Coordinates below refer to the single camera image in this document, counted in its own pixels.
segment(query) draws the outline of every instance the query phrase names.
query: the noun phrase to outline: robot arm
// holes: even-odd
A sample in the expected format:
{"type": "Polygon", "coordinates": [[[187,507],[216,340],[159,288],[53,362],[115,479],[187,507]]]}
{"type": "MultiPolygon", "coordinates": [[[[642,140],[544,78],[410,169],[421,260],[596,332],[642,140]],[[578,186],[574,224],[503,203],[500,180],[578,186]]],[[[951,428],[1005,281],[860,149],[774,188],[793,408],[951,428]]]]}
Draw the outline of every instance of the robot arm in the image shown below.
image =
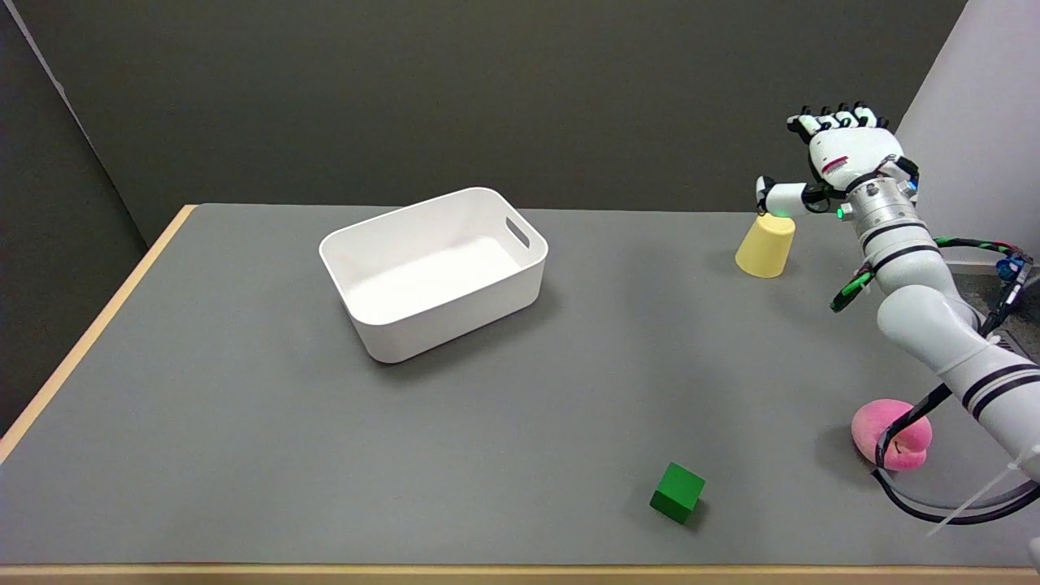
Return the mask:
{"type": "Polygon", "coordinates": [[[1040,482],[1040,365],[990,344],[960,317],[941,292],[908,285],[878,309],[878,327],[946,384],[971,416],[1022,472],[1040,482]]]}
{"type": "MultiPolygon", "coordinates": [[[[1040,484],[1040,457],[1036,456],[1040,454],[1037,447],[1040,446],[1040,366],[986,338],[1024,287],[1032,259],[1010,247],[984,243],[1014,251],[1020,272],[1005,288],[1000,308],[983,321],[961,299],[939,253],[939,246],[950,245],[951,240],[933,239],[917,217],[917,168],[903,155],[902,147],[886,126],[884,119],[875,117],[861,103],[852,110],[844,105],[836,112],[824,108],[815,117],[807,107],[803,108],[787,120],[787,127],[808,145],[817,183],[812,186],[776,183],[769,177],[759,177],[755,185],[758,209],[794,217],[821,213],[830,208],[831,200],[840,201],[835,214],[853,224],[865,259],[864,268],[850,287],[876,280],[888,295],[878,312],[881,331],[929,365],[944,382],[886,430],[879,441],[879,462],[887,450],[887,437],[894,436],[946,397],[956,396],[1025,475],[1040,484]]],[[[847,295],[846,289],[841,295],[847,295]]],[[[943,519],[898,502],[891,486],[880,475],[877,477],[886,493],[905,511],[930,522],[943,519]]],[[[1018,495],[1002,501],[1010,504],[999,510],[956,517],[951,524],[978,524],[1003,517],[1040,499],[1040,485],[1018,495]]]]}

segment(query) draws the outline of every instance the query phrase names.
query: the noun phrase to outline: pink apple toy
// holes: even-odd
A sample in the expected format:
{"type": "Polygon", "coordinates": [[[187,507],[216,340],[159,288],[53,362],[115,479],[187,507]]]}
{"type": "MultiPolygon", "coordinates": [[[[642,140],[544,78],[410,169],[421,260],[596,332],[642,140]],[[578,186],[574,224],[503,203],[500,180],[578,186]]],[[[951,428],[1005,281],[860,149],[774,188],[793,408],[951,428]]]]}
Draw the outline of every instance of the pink apple toy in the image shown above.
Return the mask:
{"type": "MultiPolygon", "coordinates": [[[[881,399],[863,405],[852,417],[852,439],[870,463],[878,437],[896,418],[913,408],[901,400],[881,399]]],[[[932,424],[921,418],[895,435],[885,452],[885,468],[893,472],[916,469],[925,464],[928,446],[932,444],[932,424]]]]}

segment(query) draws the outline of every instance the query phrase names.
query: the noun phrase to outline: black cable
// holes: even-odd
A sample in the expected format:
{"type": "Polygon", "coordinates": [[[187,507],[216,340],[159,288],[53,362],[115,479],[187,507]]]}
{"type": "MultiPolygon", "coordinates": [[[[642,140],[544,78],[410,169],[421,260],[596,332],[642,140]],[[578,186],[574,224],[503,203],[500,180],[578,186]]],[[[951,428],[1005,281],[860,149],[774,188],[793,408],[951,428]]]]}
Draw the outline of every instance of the black cable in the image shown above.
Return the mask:
{"type": "Polygon", "coordinates": [[[884,468],[885,466],[885,453],[888,451],[888,444],[892,441],[895,435],[903,432],[904,429],[913,425],[917,421],[925,417],[926,414],[935,410],[936,406],[942,404],[942,401],[950,398],[953,392],[950,391],[950,386],[945,384],[939,384],[932,391],[928,392],[928,396],[924,400],[913,405],[913,408],[906,411],[902,416],[892,421],[884,431],[881,432],[881,436],[878,437],[878,444],[874,450],[874,460],[877,466],[884,468]]]}
{"type": "MultiPolygon", "coordinates": [[[[887,495],[888,499],[892,502],[892,504],[895,504],[895,507],[898,507],[900,510],[903,510],[904,512],[910,514],[911,516],[919,520],[930,522],[933,524],[939,524],[945,519],[944,516],[930,514],[928,512],[921,512],[920,510],[915,510],[911,508],[909,505],[907,505],[905,502],[903,502],[895,495],[895,493],[892,491],[891,486],[889,486],[887,483],[884,482],[884,480],[882,480],[881,475],[878,473],[877,469],[870,472],[870,476],[873,476],[874,479],[878,480],[878,483],[881,484],[881,489],[884,490],[885,495],[887,495]]],[[[1040,498],[1040,486],[1034,487],[1025,495],[1022,495],[1018,500],[1015,500],[1010,504],[1007,504],[1000,508],[997,508],[989,512],[976,514],[973,516],[955,516],[953,518],[950,518],[950,522],[946,524],[953,526],[971,526],[977,524],[985,524],[993,520],[998,520],[1000,518],[1010,516],[1011,514],[1014,514],[1015,512],[1036,502],[1038,498],[1040,498]]]]}

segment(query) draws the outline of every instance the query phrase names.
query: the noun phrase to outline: white wall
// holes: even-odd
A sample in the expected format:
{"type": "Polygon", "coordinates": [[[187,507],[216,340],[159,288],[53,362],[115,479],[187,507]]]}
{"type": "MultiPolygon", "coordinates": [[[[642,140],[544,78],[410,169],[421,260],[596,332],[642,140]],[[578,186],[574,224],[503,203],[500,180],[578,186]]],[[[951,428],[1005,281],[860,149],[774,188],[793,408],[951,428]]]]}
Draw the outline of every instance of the white wall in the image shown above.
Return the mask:
{"type": "Polygon", "coordinates": [[[1040,0],[969,0],[896,135],[920,166],[918,211],[934,235],[1040,257],[1040,0]]]}

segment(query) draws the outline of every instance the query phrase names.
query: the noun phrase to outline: black stripe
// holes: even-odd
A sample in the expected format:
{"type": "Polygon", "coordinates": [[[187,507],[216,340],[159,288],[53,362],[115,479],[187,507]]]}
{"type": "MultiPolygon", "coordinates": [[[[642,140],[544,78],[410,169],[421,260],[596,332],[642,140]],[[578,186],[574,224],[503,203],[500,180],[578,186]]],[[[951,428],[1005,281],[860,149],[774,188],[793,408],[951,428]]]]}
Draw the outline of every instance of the black stripe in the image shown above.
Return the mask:
{"type": "Polygon", "coordinates": [[[910,246],[908,248],[904,248],[903,250],[900,250],[899,252],[892,252],[891,254],[885,256],[884,258],[881,259],[881,261],[879,261],[878,263],[872,265],[870,269],[874,272],[878,272],[878,271],[881,270],[881,266],[887,264],[888,262],[891,262],[892,260],[894,260],[895,258],[899,258],[900,256],[906,256],[907,254],[910,254],[910,253],[913,253],[913,252],[924,252],[926,250],[931,250],[932,252],[935,252],[936,254],[939,253],[939,249],[936,248],[935,246],[927,246],[927,245],[924,245],[924,244],[920,245],[920,246],[910,246]]]}
{"type": "Polygon", "coordinates": [[[1010,382],[1005,382],[999,386],[993,388],[993,390],[986,396],[982,397],[979,404],[971,409],[971,415],[974,416],[976,421],[979,419],[979,415],[982,414],[982,410],[989,406],[989,403],[1000,398],[1002,396],[1010,392],[1011,390],[1022,386],[1025,384],[1031,384],[1033,382],[1040,382],[1040,374],[1030,374],[1029,376],[1022,376],[1021,378],[1015,378],[1010,382]]]}
{"type": "Polygon", "coordinates": [[[974,384],[971,384],[971,387],[968,388],[968,391],[964,392],[964,398],[961,400],[961,404],[964,405],[964,408],[967,408],[968,405],[971,404],[971,399],[973,399],[974,396],[979,393],[979,390],[983,389],[983,387],[991,383],[993,380],[1007,376],[1008,374],[1014,374],[1015,372],[1024,372],[1025,370],[1040,370],[1040,365],[1037,365],[1035,363],[1016,363],[1014,365],[1009,365],[1007,367],[994,370],[993,372],[990,372],[989,374],[980,378],[979,381],[976,382],[974,384]]]}
{"type": "Polygon", "coordinates": [[[866,252],[866,245],[869,244],[870,240],[874,239],[875,236],[881,235],[881,234],[883,234],[885,232],[888,232],[888,231],[898,230],[900,228],[909,228],[909,227],[928,229],[928,226],[926,226],[925,224],[922,224],[920,222],[907,222],[905,224],[895,224],[894,226],[885,226],[883,228],[878,228],[878,229],[872,231],[866,236],[866,239],[863,240],[863,244],[861,244],[860,246],[862,246],[863,251],[866,252]]]}

